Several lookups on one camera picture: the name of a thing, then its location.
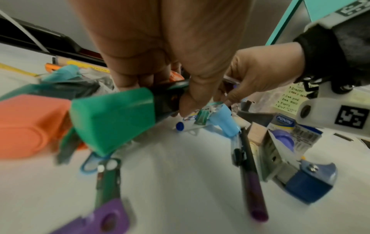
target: green highlighter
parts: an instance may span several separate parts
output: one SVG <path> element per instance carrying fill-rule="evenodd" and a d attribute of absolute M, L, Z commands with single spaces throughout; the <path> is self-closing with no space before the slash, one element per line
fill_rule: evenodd
<path fill-rule="evenodd" d="M 100 156 L 152 128 L 178 111 L 188 80 L 74 99 L 69 111 L 83 142 Z"/>

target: eraser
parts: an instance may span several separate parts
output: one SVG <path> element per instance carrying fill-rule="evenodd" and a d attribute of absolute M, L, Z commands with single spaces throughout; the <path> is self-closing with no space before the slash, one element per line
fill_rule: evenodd
<path fill-rule="evenodd" d="M 259 125 L 258 123 L 253 122 L 251 125 L 251 129 L 248 133 L 248 139 L 250 142 L 253 142 L 257 146 L 260 146 L 265 134 L 267 132 L 267 127 Z"/>

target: pencil sharpener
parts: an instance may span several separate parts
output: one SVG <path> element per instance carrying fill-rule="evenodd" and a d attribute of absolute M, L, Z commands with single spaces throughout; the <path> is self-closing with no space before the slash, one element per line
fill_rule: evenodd
<path fill-rule="evenodd" d="M 334 186 L 335 164 L 320 165 L 300 159 L 268 131 L 259 147 L 262 179 L 273 180 L 306 204 L 322 198 Z"/>

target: blue scissors handle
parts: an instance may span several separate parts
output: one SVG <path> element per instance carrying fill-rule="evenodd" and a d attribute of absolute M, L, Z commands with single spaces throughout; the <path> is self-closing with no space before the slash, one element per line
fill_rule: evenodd
<path fill-rule="evenodd" d="M 94 174 L 95 172 L 98 171 L 98 168 L 94 168 L 92 170 L 85 170 L 86 165 L 91 163 L 91 162 L 100 162 L 100 161 L 103 161 L 103 160 L 110 159 L 112 154 L 113 153 L 110 153 L 110 154 L 108 154 L 104 157 L 100 157 L 99 155 L 97 155 L 97 153 L 91 152 L 90 155 L 88 156 L 88 158 L 85 160 L 85 162 L 81 165 L 80 172 L 85 174 L 85 175 Z"/>

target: barcode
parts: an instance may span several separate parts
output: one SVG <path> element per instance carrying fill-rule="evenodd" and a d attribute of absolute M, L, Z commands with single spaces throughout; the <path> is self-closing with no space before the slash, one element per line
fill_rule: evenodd
<path fill-rule="evenodd" d="M 308 132 L 308 131 L 303 131 L 302 129 L 297 128 L 297 127 L 294 128 L 293 134 L 295 134 L 296 136 L 299 136 L 299 137 L 301 137 L 303 139 L 307 139 L 307 140 L 309 140 L 311 142 L 314 142 L 319 137 L 315 133 L 311 133 L 311 132 Z"/>

